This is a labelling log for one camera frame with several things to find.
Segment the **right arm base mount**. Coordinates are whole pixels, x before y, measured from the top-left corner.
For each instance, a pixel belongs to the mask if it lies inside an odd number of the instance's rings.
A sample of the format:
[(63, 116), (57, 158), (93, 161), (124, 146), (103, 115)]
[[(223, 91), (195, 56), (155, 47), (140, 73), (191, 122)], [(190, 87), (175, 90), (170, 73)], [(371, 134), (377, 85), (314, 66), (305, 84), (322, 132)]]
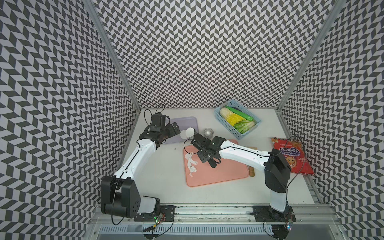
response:
[(256, 222), (294, 223), (297, 221), (290, 205), (286, 205), (283, 212), (274, 210), (269, 205), (253, 206), (250, 215), (254, 216)]

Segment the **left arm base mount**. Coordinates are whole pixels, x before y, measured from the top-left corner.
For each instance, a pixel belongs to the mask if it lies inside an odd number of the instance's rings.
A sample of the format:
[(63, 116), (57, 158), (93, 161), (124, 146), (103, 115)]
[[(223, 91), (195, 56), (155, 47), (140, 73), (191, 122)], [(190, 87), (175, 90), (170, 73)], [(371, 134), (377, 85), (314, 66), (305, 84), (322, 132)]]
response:
[(154, 223), (156, 220), (162, 220), (162, 222), (173, 222), (175, 219), (174, 205), (160, 205), (157, 206), (153, 213), (142, 213), (134, 217), (135, 222), (150, 222)]

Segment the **round cut white wrapper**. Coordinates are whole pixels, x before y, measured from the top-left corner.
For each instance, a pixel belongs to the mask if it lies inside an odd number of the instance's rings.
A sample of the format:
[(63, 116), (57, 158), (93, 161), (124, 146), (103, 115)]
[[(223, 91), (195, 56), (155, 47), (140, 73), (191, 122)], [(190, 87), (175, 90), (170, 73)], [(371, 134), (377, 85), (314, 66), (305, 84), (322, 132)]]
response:
[(195, 134), (196, 134), (196, 131), (195, 131), (194, 128), (188, 128), (186, 130), (186, 136), (187, 136), (188, 139), (193, 138), (195, 136)]

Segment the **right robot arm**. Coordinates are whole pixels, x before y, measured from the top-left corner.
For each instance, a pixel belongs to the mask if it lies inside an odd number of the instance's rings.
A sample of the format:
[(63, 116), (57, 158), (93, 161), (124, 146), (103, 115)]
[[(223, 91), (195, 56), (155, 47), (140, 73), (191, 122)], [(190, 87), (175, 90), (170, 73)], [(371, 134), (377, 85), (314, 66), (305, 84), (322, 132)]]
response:
[(191, 144), (197, 149), (195, 154), (200, 161), (209, 163), (211, 168), (216, 168), (221, 159), (228, 159), (263, 172), (265, 185), (271, 193), (270, 209), (280, 214), (287, 211), (287, 188), (292, 169), (281, 151), (254, 150), (221, 137), (210, 140), (201, 134), (196, 134)]

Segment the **white dough piece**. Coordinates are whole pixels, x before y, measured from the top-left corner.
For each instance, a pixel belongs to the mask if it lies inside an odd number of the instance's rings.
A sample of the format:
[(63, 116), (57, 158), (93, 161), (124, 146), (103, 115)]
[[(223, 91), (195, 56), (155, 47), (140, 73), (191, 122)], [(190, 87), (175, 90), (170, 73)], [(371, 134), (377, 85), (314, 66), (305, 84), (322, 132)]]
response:
[(196, 165), (198, 164), (198, 162), (194, 161), (192, 159), (192, 155), (189, 153), (185, 154), (185, 158), (187, 159), (187, 168), (190, 172), (189, 175), (193, 177), (193, 173), (197, 172)]

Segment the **wooden rolling pin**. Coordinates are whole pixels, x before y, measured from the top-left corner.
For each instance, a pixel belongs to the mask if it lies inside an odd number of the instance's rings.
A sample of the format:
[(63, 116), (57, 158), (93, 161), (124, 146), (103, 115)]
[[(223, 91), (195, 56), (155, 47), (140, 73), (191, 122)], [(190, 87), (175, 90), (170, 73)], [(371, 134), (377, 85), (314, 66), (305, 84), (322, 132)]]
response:
[[(251, 148), (253, 150), (257, 150), (256, 147), (249, 147), (249, 148)], [(249, 169), (249, 176), (251, 178), (255, 177), (255, 169), (253, 167), (251, 167), (251, 166), (248, 166), (248, 169)]]

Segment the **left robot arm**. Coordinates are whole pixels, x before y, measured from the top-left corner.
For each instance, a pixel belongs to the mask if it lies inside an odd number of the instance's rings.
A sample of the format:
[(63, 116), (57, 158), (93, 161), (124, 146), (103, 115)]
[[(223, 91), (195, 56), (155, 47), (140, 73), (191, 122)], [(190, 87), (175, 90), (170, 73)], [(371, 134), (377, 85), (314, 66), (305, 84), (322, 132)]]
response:
[(133, 153), (112, 176), (101, 181), (101, 211), (110, 216), (135, 218), (140, 214), (157, 217), (160, 214), (160, 199), (140, 194), (135, 179), (155, 151), (167, 139), (180, 134), (176, 122), (162, 113), (152, 115), (150, 124), (140, 134)]

